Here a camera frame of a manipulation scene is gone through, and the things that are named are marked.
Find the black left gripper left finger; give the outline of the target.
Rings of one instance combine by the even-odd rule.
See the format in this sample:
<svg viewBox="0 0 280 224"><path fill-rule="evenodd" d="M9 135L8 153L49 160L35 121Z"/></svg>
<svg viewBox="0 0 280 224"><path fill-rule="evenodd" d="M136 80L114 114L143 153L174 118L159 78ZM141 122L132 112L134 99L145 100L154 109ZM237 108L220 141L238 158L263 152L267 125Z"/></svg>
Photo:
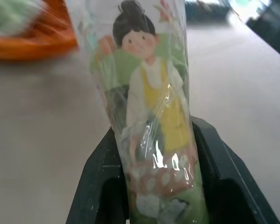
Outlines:
<svg viewBox="0 0 280 224"><path fill-rule="evenodd" d="M125 176L109 129L86 161L66 224L126 224L128 218Z"/></svg>

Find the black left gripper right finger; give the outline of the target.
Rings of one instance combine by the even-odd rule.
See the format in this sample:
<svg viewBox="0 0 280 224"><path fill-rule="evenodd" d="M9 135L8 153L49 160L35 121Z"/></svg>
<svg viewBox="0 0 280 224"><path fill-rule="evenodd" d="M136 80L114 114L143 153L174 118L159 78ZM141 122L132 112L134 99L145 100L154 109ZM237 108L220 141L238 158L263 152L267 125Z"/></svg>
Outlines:
<svg viewBox="0 0 280 224"><path fill-rule="evenodd" d="M210 224L280 224L245 163L215 127L191 119Z"/></svg>

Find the cartoon girl tissue pack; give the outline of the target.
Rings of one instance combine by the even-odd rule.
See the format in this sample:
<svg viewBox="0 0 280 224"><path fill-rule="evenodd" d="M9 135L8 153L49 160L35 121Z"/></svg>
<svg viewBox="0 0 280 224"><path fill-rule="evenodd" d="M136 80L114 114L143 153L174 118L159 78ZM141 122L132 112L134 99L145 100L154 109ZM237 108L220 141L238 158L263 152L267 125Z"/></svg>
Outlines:
<svg viewBox="0 0 280 224"><path fill-rule="evenodd" d="M131 224L210 224L189 111L184 0L65 0L101 91Z"/></svg>

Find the dark object at table edge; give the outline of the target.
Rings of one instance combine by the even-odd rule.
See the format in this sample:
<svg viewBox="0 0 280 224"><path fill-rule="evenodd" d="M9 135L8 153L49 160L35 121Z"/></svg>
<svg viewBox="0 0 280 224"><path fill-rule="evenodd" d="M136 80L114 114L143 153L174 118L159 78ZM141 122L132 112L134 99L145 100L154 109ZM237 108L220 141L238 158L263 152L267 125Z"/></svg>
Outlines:
<svg viewBox="0 0 280 224"><path fill-rule="evenodd" d="M250 18L246 25L280 54L280 16L265 12L257 19Z"/></svg>

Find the orange snack bag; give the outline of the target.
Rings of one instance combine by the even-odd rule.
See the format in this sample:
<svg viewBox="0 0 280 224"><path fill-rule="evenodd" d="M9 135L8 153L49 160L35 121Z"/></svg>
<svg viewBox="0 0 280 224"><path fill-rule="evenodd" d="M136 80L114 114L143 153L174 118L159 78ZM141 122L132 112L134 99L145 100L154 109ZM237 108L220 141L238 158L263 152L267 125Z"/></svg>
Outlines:
<svg viewBox="0 0 280 224"><path fill-rule="evenodd" d="M46 8L20 35L0 37L0 60L32 61L62 56L77 48L65 0L42 0Z"/></svg>

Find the dark blue crate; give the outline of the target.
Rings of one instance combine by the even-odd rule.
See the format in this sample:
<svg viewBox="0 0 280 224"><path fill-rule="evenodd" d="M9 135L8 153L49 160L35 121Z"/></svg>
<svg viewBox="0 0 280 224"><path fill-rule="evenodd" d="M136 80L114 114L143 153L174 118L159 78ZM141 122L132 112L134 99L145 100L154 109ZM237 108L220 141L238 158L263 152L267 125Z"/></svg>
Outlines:
<svg viewBox="0 0 280 224"><path fill-rule="evenodd" d="M185 0L188 24L223 22L230 11L230 0Z"/></svg>

